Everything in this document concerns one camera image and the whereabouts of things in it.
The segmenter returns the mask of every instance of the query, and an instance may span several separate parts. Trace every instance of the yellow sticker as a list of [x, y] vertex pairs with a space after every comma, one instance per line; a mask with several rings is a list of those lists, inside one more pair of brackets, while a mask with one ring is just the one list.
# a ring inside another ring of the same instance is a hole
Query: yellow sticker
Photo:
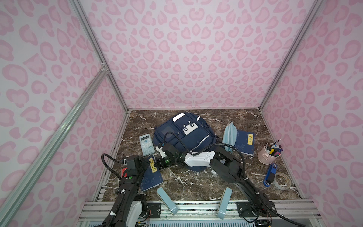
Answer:
[[253, 134], [248, 134], [247, 144], [248, 145], [252, 145], [253, 144]]
[[155, 164], [154, 159], [150, 158], [149, 161], [150, 161], [151, 170], [153, 173], [155, 173], [158, 169], [154, 166], [154, 164]]

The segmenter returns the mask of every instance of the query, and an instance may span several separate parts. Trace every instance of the pink heart pattern wallpaper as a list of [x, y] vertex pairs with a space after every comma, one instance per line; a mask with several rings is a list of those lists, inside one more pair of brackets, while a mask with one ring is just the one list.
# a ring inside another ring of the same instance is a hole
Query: pink heart pattern wallpaper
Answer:
[[75, 226], [92, 199], [125, 113], [107, 78], [101, 83], [10, 227]]
[[256, 108], [313, 0], [81, 0], [132, 109]]
[[327, 227], [363, 225], [362, 11], [327, 1], [263, 110]]
[[0, 206], [100, 69], [67, 0], [0, 2]]

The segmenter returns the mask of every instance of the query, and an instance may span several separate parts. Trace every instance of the blue book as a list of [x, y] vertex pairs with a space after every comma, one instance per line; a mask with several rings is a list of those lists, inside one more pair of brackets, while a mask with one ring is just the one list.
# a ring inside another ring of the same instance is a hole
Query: blue book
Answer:
[[237, 138], [234, 146], [243, 154], [253, 156], [255, 134], [237, 130]]
[[163, 178], [161, 177], [160, 170], [154, 166], [155, 158], [153, 155], [147, 157], [150, 161], [150, 165], [144, 173], [144, 178], [142, 179], [140, 188], [141, 191], [149, 190], [153, 187], [160, 185], [163, 182]]

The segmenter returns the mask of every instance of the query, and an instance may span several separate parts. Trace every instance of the light blue calculator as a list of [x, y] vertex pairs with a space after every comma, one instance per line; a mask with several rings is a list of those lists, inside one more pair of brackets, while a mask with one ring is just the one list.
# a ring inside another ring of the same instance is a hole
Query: light blue calculator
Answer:
[[151, 141], [150, 134], [139, 136], [141, 150], [143, 156], [148, 156], [155, 152], [154, 146]]

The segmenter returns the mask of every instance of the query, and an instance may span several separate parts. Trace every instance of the brown marble surface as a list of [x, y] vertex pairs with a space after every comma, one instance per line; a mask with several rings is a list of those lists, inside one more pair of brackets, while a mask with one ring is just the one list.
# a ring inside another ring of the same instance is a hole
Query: brown marble surface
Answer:
[[[132, 111], [127, 123], [125, 133], [119, 148], [117, 159], [129, 155], [142, 155], [139, 136], [150, 133], [154, 134], [154, 127], [164, 123], [174, 115], [183, 112], [182, 110], [140, 110]], [[271, 142], [271, 136], [257, 109], [220, 109], [220, 110], [193, 110], [193, 113], [200, 115], [213, 128], [214, 132], [221, 139], [225, 127], [233, 121], [237, 129], [256, 133], [254, 156], [245, 155], [246, 174], [251, 181], [266, 193], [270, 199], [299, 199], [294, 185], [285, 191], [279, 190], [274, 185], [265, 187], [262, 183], [268, 165], [264, 165], [257, 159], [257, 153], [262, 147]], [[287, 173], [282, 159], [277, 158], [278, 172]], [[121, 173], [122, 166], [115, 163], [113, 169]], [[182, 167], [170, 167], [161, 170], [164, 182], [155, 188], [144, 192], [147, 200], [160, 200], [156, 190], [162, 187], [172, 200], [210, 200], [220, 199], [223, 190], [230, 187], [233, 192], [231, 200], [246, 199], [245, 195], [235, 186], [223, 182], [218, 176], [211, 173], [207, 168], [202, 172], [193, 172]], [[117, 177], [111, 174], [103, 201], [114, 201], [116, 199], [114, 188], [118, 187]]]

